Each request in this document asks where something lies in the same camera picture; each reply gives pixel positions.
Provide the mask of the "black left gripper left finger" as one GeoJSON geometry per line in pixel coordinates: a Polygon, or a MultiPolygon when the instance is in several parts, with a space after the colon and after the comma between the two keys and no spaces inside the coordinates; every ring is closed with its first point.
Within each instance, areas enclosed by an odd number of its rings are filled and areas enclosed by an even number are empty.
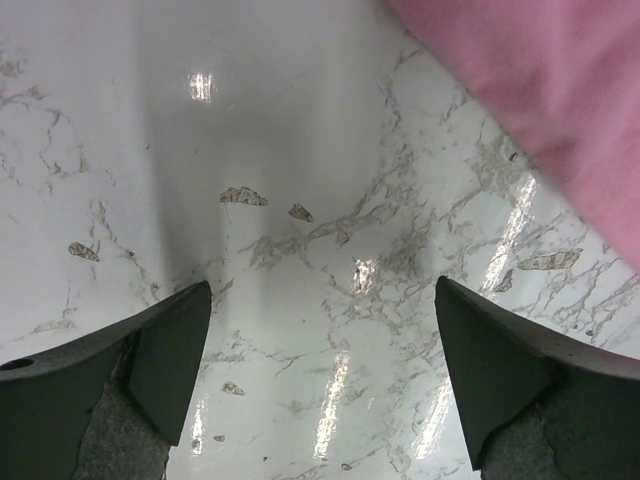
{"type": "Polygon", "coordinates": [[[128,319],[1,367],[4,479],[163,479],[211,316],[195,283],[128,319]]]}

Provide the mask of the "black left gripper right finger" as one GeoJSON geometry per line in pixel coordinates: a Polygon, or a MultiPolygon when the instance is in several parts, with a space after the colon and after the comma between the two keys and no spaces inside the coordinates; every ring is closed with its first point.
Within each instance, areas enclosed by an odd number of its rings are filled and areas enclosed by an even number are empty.
{"type": "Polygon", "coordinates": [[[440,277],[435,308],[473,470],[484,479],[636,479],[639,362],[440,277]]]}

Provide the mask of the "pink t-shirt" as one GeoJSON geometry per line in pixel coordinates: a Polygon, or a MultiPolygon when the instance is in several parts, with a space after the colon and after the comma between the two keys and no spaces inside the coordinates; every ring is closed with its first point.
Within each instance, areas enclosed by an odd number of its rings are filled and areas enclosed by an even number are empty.
{"type": "Polygon", "coordinates": [[[393,7],[603,239],[637,266],[638,3],[393,7]]]}

